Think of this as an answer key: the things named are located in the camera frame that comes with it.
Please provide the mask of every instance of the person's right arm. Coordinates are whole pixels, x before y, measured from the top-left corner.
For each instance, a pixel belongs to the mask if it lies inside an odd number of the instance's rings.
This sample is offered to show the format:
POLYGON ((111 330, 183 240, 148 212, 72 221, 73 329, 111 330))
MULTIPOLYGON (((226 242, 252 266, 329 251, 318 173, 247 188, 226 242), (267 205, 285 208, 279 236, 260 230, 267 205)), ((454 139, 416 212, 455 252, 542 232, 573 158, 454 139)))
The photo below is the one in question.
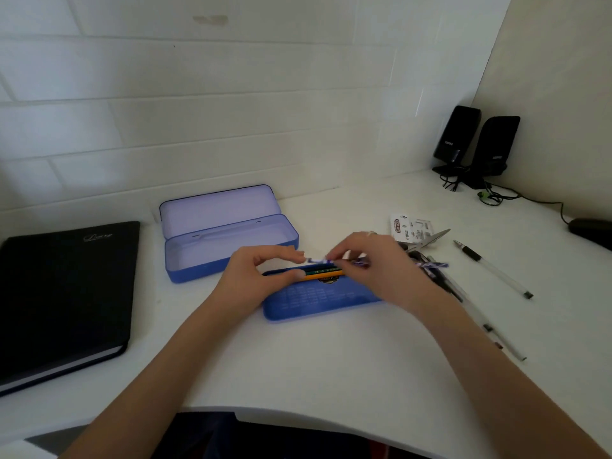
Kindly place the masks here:
POLYGON ((356 232, 328 254, 348 277, 412 313, 429 330, 504 458, 609 458, 542 392, 450 294, 416 267, 394 239, 356 232), (343 261, 366 253, 368 269, 343 261))

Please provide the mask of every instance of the black book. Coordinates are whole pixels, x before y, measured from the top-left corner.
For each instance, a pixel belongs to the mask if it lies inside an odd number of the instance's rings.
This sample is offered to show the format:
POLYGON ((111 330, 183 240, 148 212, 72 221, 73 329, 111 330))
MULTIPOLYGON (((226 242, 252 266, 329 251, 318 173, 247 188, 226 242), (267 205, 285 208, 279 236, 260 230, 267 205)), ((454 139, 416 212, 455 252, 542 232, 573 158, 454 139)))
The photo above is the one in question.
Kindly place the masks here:
POLYGON ((0 247, 0 396, 122 354, 140 222, 0 247))

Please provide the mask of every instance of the person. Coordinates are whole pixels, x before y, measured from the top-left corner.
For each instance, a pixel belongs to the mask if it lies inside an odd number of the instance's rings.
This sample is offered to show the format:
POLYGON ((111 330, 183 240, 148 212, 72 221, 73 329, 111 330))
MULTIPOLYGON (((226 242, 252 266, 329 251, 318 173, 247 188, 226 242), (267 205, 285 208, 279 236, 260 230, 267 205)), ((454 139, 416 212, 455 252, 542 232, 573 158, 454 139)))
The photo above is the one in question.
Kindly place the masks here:
MULTIPOLYGON (((150 457, 216 344, 269 294, 303 277, 299 269, 261 275, 256 266, 272 258, 296 264, 305 261, 303 252, 287 246, 238 249, 210 296, 61 458, 150 457)), ((609 458, 492 344, 450 294, 409 260, 390 236, 353 233, 326 258, 425 326, 448 359, 501 457, 609 458), (367 254, 370 267, 342 260, 348 251, 348 259, 367 254)))

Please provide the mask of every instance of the computer mouse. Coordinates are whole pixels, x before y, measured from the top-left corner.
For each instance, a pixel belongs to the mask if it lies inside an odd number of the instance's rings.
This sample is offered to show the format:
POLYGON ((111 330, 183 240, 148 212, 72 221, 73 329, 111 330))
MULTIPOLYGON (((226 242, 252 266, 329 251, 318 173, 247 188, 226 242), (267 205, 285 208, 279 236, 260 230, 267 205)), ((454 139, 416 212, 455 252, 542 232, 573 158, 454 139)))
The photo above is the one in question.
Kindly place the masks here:
POLYGON ((571 233, 612 251, 612 222, 601 219, 574 219, 567 227, 571 233))

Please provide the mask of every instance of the person's left arm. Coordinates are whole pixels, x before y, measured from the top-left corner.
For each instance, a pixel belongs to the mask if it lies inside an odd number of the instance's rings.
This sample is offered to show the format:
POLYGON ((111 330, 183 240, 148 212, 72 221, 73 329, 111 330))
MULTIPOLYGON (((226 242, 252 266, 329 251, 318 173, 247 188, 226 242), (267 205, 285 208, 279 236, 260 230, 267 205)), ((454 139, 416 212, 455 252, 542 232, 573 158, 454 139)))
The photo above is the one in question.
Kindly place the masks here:
POLYGON ((235 252, 211 295, 60 458, 149 458, 218 342, 269 294, 303 277, 299 269, 262 276, 256 266, 272 258, 305 261, 289 246, 235 252))

